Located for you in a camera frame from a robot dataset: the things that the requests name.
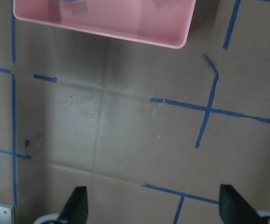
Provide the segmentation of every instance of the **pink plastic tray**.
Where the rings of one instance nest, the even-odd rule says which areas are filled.
[[[195,0],[14,0],[17,19],[159,45],[184,46]]]

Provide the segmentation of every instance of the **pink bin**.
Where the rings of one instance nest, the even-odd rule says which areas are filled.
[[[14,0],[17,19],[179,49],[195,0]]]

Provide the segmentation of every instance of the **black object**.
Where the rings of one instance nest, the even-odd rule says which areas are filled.
[[[56,221],[42,224],[86,224],[88,218],[88,202],[86,186],[75,187]]]
[[[232,185],[220,186],[219,214],[224,224],[270,224],[270,217],[260,217]]]

